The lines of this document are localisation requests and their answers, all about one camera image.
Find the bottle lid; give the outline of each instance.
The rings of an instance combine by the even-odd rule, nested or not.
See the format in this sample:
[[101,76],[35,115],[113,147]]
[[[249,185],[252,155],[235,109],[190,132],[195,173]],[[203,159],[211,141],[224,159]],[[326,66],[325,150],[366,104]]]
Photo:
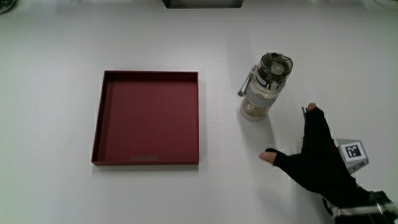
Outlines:
[[286,81],[292,69],[292,59],[278,53],[266,53],[262,56],[257,67],[260,78],[266,82],[275,81],[278,83]]

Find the red tray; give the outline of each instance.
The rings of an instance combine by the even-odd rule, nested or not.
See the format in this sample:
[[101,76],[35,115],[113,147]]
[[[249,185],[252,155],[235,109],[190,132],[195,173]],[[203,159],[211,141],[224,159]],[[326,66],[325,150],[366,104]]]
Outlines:
[[105,71],[91,161],[198,164],[198,73]]

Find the gloved hand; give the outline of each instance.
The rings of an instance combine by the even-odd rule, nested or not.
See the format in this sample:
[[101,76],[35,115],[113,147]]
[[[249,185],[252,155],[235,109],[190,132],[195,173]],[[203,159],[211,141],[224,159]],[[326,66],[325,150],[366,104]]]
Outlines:
[[276,149],[266,149],[260,159],[281,168],[294,181],[309,191],[322,194],[334,205],[352,205],[364,200],[366,192],[358,193],[355,179],[348,173],[331,138],[324,113],[310,103],[302,152],[287,156]]

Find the clear plastic bottle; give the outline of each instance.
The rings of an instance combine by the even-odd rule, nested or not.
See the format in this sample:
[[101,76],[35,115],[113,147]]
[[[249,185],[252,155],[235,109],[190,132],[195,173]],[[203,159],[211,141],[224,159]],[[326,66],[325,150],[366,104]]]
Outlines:
[[272,104],[285,87],[292,67],[292,60],[282,54],[268,53],[262,56],[251,74],[241,103],[240,111],[246,119],[259,121],[267,116]]

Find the tray rim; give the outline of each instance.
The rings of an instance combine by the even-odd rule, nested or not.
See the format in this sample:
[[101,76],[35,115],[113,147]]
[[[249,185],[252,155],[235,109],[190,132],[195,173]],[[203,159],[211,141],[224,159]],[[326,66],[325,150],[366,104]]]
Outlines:
[[[171,74],[187,74],[193,75],[195,78],[195,89],[196,89],[196,106],[197,106],[197,159],[195,160],[186,160],[186,161],[98,161],[96,160],[96,155],[98,155],[99,144],[100,144],[100,136],[103,127],[103,116],[105,111],[105,101],[106,101],[106,92],[108,89],[108,81],[111,75],[114,74],[131,74],[131,75],[171,75]],[[98,116],[96,120],[96,128],[95,128],[95,136],[94,136],[94,144],[93,150],[91,154],[91,162],[96,166],[142,166],[142,165],[197,165],[199,164],[200,155],[199,155],[199,72],[198,71],[141,71],[141,70],[105,70],[102,82],[102,89],[99,99],[99,107],[98,107]]]

